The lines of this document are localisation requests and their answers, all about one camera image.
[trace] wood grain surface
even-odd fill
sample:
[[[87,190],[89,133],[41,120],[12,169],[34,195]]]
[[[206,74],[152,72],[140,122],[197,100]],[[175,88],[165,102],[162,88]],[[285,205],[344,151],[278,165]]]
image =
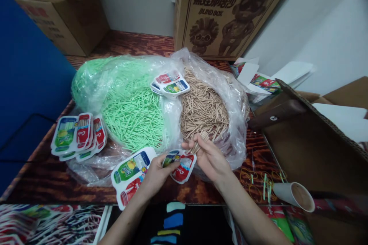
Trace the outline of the wood grain surface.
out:
[[[95,58],[123,54],[162,55],[168,57],[174,52],[172,37],[148,34],[110,31],[88,57],[67,56],[68,61],[78,69],[85,61]],[[226,61],[208,61],[221,70],[230,72]],[[71,102],[61,116],[68,114],[74,103]],[[1,198],[7,204],[116,204],[114,188],[86,187],[78,184],[68,173],[67,165],[58,157],[51,155],[50,144],[55,130],[54,125],[40,145],[29,158],[18,176],[14,179]],[[247,159],[242,167],[235,171],[246,191],[258,204],[267,204],[263,200],[263,180],[261,175],[279,174],[279,167],[262,133],[247,133]],[[251,184],[249,171],[259,176]],[[180,201],[187,204],[223,204],[223,199],[213,184],[206,183],[196,176],[191,176],[183,185],[168,177],[161,191],[153,198],[153,203]]]

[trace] paper cup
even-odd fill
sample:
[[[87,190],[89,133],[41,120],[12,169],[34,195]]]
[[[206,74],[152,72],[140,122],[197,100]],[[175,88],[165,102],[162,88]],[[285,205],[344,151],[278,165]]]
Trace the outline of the paper cup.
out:
[[[314,212],[315,204],[309,191],[297,182],[274,183],[273,191],[281,200],[306,212]]]

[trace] brown cardboard box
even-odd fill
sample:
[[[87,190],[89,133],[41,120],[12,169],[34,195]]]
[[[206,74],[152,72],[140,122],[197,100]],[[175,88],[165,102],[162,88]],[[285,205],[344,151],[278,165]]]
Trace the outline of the brown cardboard box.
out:
[[[368,109],[368,77],[320,98],[302,93],[307,99],[277,81],[283,92],[258,108],[256,115],[290,99],[298,100],[308,110],[263,130],[288,181],[299,182],[311,191],[368,195],[367,152],[311,105],[319,102]],[[307,218],[317,244],[367,244],[366,229],[316,214],[307,214]]]
[[[175,50],[205,60],[236,60],[279,0],[176,0]]]
[[[66,55],[89,55],[109,30],[100,0],[15,1]]]

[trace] blue fabric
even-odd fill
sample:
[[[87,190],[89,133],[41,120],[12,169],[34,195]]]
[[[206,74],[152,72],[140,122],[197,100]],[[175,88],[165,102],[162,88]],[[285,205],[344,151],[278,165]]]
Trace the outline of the blue fabric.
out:
[[[174,235],[162,235],[151,238],[151,243],[156,241],[170,242],[176,244],[176,236]]]
[[[53,125],[34,114],[58,118],[71,100],[76,70],[14,0],[0,4],[0,159],[25,162]],[[19,164],[1,164],[0,195],[19,172]]]
[[[184,216],[182,213],[173,214],[164,220],[164,229],[175,228],[183,224]]]

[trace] plastic bag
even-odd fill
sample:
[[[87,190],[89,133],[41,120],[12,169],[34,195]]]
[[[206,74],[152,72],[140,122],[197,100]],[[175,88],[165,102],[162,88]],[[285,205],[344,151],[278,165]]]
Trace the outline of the plastic bag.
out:
[[[108,110],[122,97],[136,97],[142,87],[148,89],[149,94],[158,97],[149,88],[154,77],[175,68],[184,74],[182,62],[161,56],[119,56],[91,60],[74,77],[73,99],[84,112],[102,113],[109,136],[124,146],[124,141],[116,135],[119,132],[109,125],[104,110]],[[178,98],[170,100],[165,97],[160,97],[159,102],[163,116],[163,133],[161,145],[156,151],[160,154],[180,145],[180,124],[177,122],[180,119],[181,102]]]
[[[132,91],[132,95],[128,94],[128,96],[134,97],[134,89],[129,90],[127,85],[138,83],[139,87],[149,89],[149,94],[158,97],[150,91],[150,84],[157,75],[173,69],[184,74],[184,66],[181,61],[161,56],[109,57],[87,61],[80,67],[72,82],[72,96],[77,106],[73,112],[76,114],[81,112],[102,113],[109,139],[106,147],[92,158],[81,163],[75,159],[66,162],[69,174],[77,182],[87,186],[112,185],[111,171],[121,161],[128,158],[132,151],[124,149],[124,141],[120,140],[106,124],[104,109],[122,96],[126,97],[127,91]],[[161,145],[156,148],[156,152],[161,154],[169,149],[178,148],[182,142],[180,132],[182,105],[178,98],[170,100],[160,96],[159,106],[163,117],[163,129]]]
[[[245,89],[231,73],[209,65],[187,48],[173,53],[170,58],[182,60],[197,79],[209,85],[222,98],[229,115],[229,128],[226,133],[222,133],[223,138],[218,136],[214,143],[221,149],[232,170],[239,168],[246,158],[246,121],[249,119]],[[193,172],[206,179],[199,167],[195,167]]]

